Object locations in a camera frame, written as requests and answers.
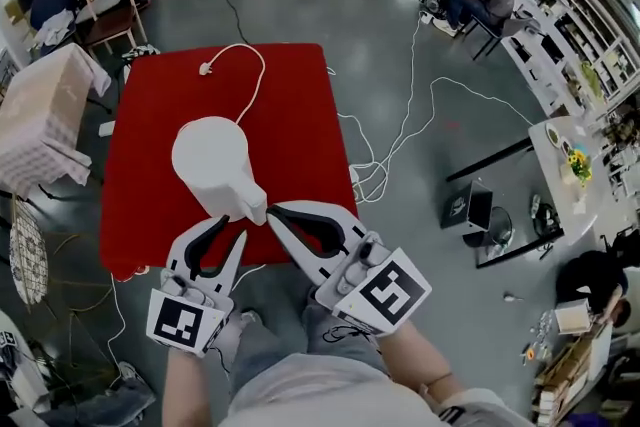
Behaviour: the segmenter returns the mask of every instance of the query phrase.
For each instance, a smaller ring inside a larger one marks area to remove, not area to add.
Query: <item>kettle handle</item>
[[[267,193],[246,174],[240,173],[229,186],[238,196],[242,213],[258,226],[267,222]]]

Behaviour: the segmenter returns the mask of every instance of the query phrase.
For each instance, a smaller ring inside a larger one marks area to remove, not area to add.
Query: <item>flower pot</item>
[[[560,166],[560,176],[562,177],[562,181],[567,185],[574,184],[578,181],[578,177],[569,164],[562,164]]]

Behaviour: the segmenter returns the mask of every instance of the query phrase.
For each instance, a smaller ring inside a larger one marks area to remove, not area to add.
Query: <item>red mat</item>
[[[232,49],[213,73],[198,68],[222,47],[137,59],[122,95],[106,165],[100,254],[119,279],[139,267],[164,267],[173,240],[207,214],[173,171],[178,130],[205,116],[235,120],[261,70],[250,50]],[[240,125],[249,141],[256,182],[269,204],[309,199],[357,214],[347,158],[322,48],[312,44],[256,45],[267,70]],[[248,229],[242,263],[289,261],[268,225],[246,219],[228,225],[203,267],[216,266],[229,241]]]

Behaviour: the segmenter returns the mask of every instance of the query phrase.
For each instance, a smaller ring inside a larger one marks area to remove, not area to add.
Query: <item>grey floor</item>
[[[322,45],[332,77],[336,104],[341,113],[355,114],[371,141],[376,156],[386,156],[397,136],[409,97],[411,36],[416,27],[416,0],[233,0],[246,37],[252,43],[315,42]],[[149,40],[162,51],[227,45],[239,36],[232,11],[224,0],[153,0],[143,13]],[[453,41],[432,26],[422,26],[415,44],[415,99],[405,127],[410,133],[431,116],[429,84],[446,76],[487,96],[511,102],[533,122],[543,113],[524,79],[499,47],[489,58],[473,62],[471,56],[483,44],[480,31],[464,41]],[[106,98],[116,106],[115,88]],[[433,293],[413,316],[420,331],[449,358],[454,371],[469,386],[495,390],[514,409],[527,413],[536,365],[523,367],[520,354],[531,341],[530,328],[553,304],[553,283],[558,264],[594,244],[587,236],[572,248],[556,248],[542,262],[540,253],[487,270],[475,269],[474,250],[459,237],[439,227],[440,208],[446,196],[466,181],[446,184],[444,178],[486,155],[513,144],[526,135],[526,124],[504,105],[473,96],[461,87],[441,81],[435,85],[433,123],[409,140],[393,159],[391,179],[384,198],[361,205],[365,225],[381,233],[389,247],[401,246],[433,285]],[[102,170],[109,140],[97,137],[97,127],[110,117],[88,106],[79,149]],[[368,160],[366,146],[355,123],[342,120],[344,143],[350,162]],[[531,236],[527,220],[530,197],[548,194],[533,153],[514,156],[474,175],[495,191],[494,203],[505,207],[516,226],[516,243]],[[43,227],[48,231],[87,234],[73,241],[55,257],[52,275],[67,280],[109,283],[99,261],[97,237],[100,224],[100,188],[86,188],[68,179],[51,186],[59,195],[78,201],[51,201],[34,193]],[[49,235],[49,254],[61,236]],[[161,396],[166,349],[144,336],[150,288],[158,283],[158,270],[117,285],[127,328],[114,343],[119,359],[139,369]],[[91,305],[105,289],[52,285],[50,302],[59,329],[49,329],[52,316],[40,306],[27,314],[11,283],[8,270],[0,273],[0,306],[46,349],[63,359],[105,363],[90,341],[106,352],[106,341],[120,329],[110,298],[94,311],[81,314],[86,331],[76,326],[69,338],[66,307]],[[505,291],[525,299],[508,304]],[[239,304],[269,298],[267,324],[285,336],[292,347],[301,333],[294,325],[296,301],[304,283],[290,265],[264,269],[238,288]],[[211,374],[212,415],[219,423],[226,414],[227,383],[219,363],[207,360]],[[160,425],[159,403],[152,406],[144,425]]]

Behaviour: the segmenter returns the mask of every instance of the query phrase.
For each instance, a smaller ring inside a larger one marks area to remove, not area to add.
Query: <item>white kettle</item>
[[[212,116],[187,123],[173,143],[171,162],[211,217],[266,222],[267,193],[253,180],[247,138],[233,121]]]

